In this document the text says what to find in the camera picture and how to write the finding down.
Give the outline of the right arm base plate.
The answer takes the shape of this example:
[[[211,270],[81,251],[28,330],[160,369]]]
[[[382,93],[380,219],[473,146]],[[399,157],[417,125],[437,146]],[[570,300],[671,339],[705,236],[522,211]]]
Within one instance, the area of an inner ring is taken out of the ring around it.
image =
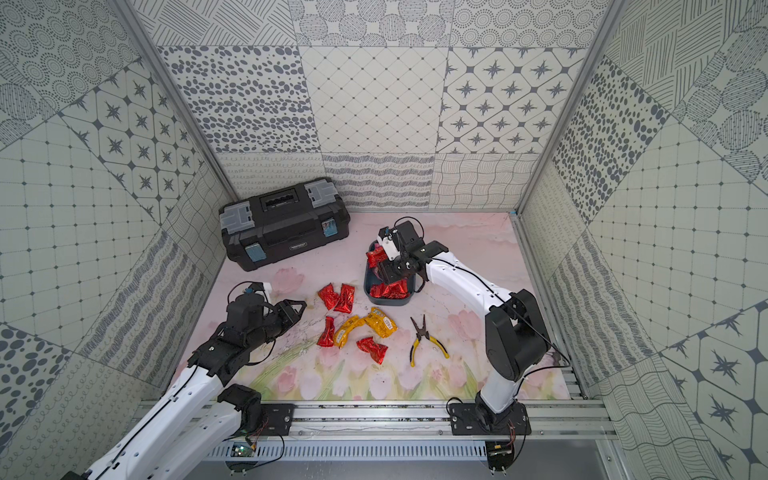
[[[452,402],[446,405],[454,436],[530,435],[532,428],[526,407],[513,403],[501,413],[493,413],[483,404]]]

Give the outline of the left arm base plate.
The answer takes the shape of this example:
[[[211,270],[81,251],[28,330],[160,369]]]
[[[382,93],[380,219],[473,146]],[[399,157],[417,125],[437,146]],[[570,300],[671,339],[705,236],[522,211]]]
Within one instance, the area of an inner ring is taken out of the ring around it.
[[[239,434],[245,436],[287,436],[296,405],[291,403],[252,404],[241,412]]]

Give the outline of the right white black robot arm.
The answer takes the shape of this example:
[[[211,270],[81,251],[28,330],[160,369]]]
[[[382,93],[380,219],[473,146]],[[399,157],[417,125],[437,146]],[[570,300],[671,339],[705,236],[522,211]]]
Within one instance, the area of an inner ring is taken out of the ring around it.
[[[553,348],[535,296],[493,284],[465,266],[448,247],[426,242],[414,219],[383,227],[377,242],[387,259],[378,275],[386,283],[418,276],[462,301],[483,320],[486,357],[492,371],[479,391],[480,415],[496,419],[511,412],[524,376]]]

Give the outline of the teal plastic storage box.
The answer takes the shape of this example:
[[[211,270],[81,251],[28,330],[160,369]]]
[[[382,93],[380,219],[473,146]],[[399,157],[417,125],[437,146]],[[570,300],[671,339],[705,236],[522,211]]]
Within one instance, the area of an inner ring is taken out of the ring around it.
[[[404,305],[406,305],[411,300],[411,298],[413,297],[413,295],[415,293],[415,290],[416,290],[416,282],[415,282],[415,279],[413,277],[405,279],[405,280],[408,281],[408,285],[410,287],[410,293],[411,293],[411,296],[410,296],[410,298],[408,300],[375,300],[375,299],[371,298],[366,293],[366,291],[364,289],[364,282],[363,282],[363,291],[366,294],[366,296],[368,297],[368,299],[374,305],[378,305],[378,306],[404,306]]]

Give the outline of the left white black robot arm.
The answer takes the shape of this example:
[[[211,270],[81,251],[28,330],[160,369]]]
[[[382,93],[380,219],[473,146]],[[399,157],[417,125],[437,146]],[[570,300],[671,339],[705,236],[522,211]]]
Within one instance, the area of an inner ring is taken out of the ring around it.
[[[261,393],[235,382],[254,350],[274,343],[302,318],[307,304],[271,303],[267,285],[252,283],[226,308],[226,319],[197,347],[177,381],[143,418],[82,473],[67,479],[182,479],[215,446],[258,436],[286,438],[292,404],[263,404]]]

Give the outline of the yellow tea bag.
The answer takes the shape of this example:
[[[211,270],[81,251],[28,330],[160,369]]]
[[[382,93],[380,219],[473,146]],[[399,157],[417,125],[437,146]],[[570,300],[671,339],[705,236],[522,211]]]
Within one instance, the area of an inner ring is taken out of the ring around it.
[[[344,321],[344,323],[336,329],[334,336],[334,345],[339,349],[343,348],[348,342],[350,333],[363,326],[366,321],[359,316],[351,316]]]
[[[363,320],[381,338],[388,338],[398,330],[397,324],[377,307],[372,308]]]

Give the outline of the red tea bag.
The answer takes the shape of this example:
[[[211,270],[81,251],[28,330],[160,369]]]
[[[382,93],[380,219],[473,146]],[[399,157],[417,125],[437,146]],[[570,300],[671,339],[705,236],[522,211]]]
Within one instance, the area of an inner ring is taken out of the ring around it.
[[[381,365],[384,362],[388,347],[378,343],[373,337],[362,338],[356,342],[356,345],[360,351],[367,353],[376,364]]]
[[[336,312],[350,314],[354,307],[355,287],[348,284],[342,284],[338,302],[334,307]]]
[[[320,298],[325,308],[329,311],[333,310],[340,301],[340,295],[335,291],[332,283],[328,283],[322,287],[317,292],[317,296]]]
[[[330,316],[325,317],[325,326],[322,334],[316,344],[321,348],[332,348],[335,346],[335,319]]]

